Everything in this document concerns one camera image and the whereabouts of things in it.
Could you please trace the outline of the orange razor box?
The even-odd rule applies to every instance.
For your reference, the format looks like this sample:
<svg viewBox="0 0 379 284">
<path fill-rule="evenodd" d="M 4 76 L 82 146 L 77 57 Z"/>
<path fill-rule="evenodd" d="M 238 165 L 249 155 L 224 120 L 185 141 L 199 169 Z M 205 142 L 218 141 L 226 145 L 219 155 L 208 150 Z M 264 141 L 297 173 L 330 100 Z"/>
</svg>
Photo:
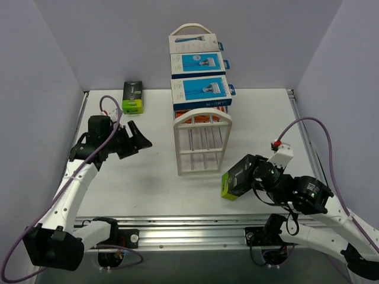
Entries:
<svg viewBox="0 0 379 284">
<path fill-rule="evenodd" d="M 183 110 L 174 111 L 174 118 L 177 119 L 177 118 L 179 118 L 180 116 L 186 114 L 189 111 L 190 111 L 190 109 L 183 109 Z"/>
</svg>

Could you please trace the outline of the white and chrome shelf rack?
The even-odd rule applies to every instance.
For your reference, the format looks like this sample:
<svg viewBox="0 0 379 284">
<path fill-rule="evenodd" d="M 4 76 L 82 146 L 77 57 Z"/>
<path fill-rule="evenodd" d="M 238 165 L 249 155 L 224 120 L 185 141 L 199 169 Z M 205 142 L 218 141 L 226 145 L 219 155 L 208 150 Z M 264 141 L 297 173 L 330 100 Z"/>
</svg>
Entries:
<svg viewBox="0 0 379 284">
<path fill-rule="evenodd" d="M 186 23 L 179 26 L 169 36 L 214 34 L 199 23 Z M 197 115 L 216 115 L 220 121 L 195 123 Z M 232 118 L 214 108 L 191 109 L 173 122 L 174 145 L 178 175 L 198 175 L 217 173 L 221 170 Z"/>
</svg>

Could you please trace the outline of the green black razor box front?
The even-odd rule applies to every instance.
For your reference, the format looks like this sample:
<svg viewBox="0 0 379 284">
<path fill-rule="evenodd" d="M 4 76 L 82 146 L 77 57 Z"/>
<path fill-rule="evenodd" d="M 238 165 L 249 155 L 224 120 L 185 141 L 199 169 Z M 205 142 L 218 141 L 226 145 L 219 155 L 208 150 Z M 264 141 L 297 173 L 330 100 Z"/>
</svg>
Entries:
<svg viewBox="0 0 379 284">
<path fill-rule="evenodd" d="M 247 154 L 222 175 L 222 198 L 235 201 L 251 190 L 251 183 L 253 180 L 252 172 L 255 167 L 255 162 L 256 157 L 251 154 Z"/>
</svg>

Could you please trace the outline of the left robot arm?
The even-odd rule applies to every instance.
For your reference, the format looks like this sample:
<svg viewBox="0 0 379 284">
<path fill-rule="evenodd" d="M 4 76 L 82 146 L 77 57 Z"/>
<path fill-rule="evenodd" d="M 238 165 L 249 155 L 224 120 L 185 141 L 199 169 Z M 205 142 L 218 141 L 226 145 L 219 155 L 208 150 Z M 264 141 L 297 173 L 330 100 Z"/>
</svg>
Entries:
<svg viewBox="0 0 379 284">
<path fill-rule="evenodd" d="M 120 125 L 104 114 L 90 116 L 88 130 L 70 151 L 52 206 L 23 237 L 32 264 L 74 271 L 88 250 L 119 245 L 121 236 L 115 219 L 95 217 L 76 230 L 76 216 L 91 182 L 109 155 L 124 159 L 151 146 L 134 121 Z"/>
</svg>

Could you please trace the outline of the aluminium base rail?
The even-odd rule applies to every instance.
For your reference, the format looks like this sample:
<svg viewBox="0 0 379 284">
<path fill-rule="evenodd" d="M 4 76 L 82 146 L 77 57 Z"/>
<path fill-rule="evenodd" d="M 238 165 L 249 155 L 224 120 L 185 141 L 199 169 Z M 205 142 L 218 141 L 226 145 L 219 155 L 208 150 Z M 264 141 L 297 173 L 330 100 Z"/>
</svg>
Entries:
<svg viewBox="0 0 379 284">
<path fill-rule="evenodd" d="M 262 227 L 270 214 L 113 216 L 122 230 L 139 230 L 139 251 L 247 249 L 246 227 Z"/>
</svg>

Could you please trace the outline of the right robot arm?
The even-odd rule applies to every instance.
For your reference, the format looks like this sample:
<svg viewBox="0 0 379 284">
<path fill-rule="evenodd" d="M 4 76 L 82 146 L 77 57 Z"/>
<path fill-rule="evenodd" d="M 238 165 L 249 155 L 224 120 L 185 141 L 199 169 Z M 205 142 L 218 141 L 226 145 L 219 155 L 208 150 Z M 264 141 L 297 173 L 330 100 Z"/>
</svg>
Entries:
<svg viewBox="0 0 379 284">
<path fill-rule="evenodd" d="M 262 156 L 248 155 L 248 182 L 265 192 L 270 206 L 288 217 L 271 214 L 253 246 L 299 244 L 332 256 L 361 278 L 378 280 L 378 229 L 342 206 L 342 201 L 311 176 L 292 177 Z"/>
</svg>

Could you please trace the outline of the blue Harry's razor box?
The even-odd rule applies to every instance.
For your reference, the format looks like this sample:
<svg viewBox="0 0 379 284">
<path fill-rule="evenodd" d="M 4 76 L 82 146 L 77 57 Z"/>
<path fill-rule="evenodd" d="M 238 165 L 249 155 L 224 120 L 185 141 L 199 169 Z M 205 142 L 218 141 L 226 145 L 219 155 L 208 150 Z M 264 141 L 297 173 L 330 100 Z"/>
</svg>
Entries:
<svg viewBox="0 0 379 284">
<path fill-rule="evenodd" d="M 225 75 L 171 79 L 174 111 L 227 107 L 236 94 Z"/>
<path fill-rule="evenodd" d="M 195 78 L 225 75 L 230 69 L 220 52 L 182 53 L 171 55 L 171 78 Z"/>
</svg>

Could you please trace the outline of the green black razor box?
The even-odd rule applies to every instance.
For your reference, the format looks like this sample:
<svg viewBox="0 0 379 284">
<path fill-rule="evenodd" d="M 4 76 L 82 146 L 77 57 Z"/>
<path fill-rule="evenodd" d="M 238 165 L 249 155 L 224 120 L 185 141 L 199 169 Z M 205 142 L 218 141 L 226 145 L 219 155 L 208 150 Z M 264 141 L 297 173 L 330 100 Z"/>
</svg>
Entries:
<svg viewBox="0 0 379 284">
<path fill-rule="evenodd" d="M 143 83 L 138 81 L 126 81 L 123 87 L 122 110 L 124 114 L 142 114 L 143 106 Z"/>
<path fill-rule="evenodd" d="M 252 172 L 255 167 L 255 162 L 256 157 L 251 154 L 247 154 L 222 175 L 222 198 L 235 201 L 251 190 L 251 183 L 253 180 Z"/>
</svg>

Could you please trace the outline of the orange Gillette Fusion box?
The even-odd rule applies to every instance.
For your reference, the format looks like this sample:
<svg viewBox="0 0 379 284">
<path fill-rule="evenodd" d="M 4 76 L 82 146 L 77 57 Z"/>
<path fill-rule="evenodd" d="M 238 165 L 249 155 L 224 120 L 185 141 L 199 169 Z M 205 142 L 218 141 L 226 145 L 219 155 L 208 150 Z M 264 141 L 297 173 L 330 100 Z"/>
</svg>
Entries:
<svg viewBox="0 0 379 284">
<path fill-rule="evenodd" d="M 228 113 L 228 107 L 227 106 L 218 106 L 215 107 L 216 110 L 223 112 L 223 113 Z M 197 115 L 194 117 L 195 123 L 208 123 L 208 122 L 215 122 L 215 121 L 220 121 L 220 117 L 216 115 Z"/>
</svg>

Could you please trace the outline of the white Harry's razor box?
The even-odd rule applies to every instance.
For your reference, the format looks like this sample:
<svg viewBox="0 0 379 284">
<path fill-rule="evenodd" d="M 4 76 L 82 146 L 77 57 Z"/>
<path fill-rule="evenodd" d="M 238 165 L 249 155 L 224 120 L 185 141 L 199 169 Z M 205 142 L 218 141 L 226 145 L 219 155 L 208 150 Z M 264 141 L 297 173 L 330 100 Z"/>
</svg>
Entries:
<svg viewBox="0 0 379 284">
<path fill-rule="evenodd" d="M 223 51 L 223 44 L 215 34 L 170 35 L 170 54 Z"/>
</svg>

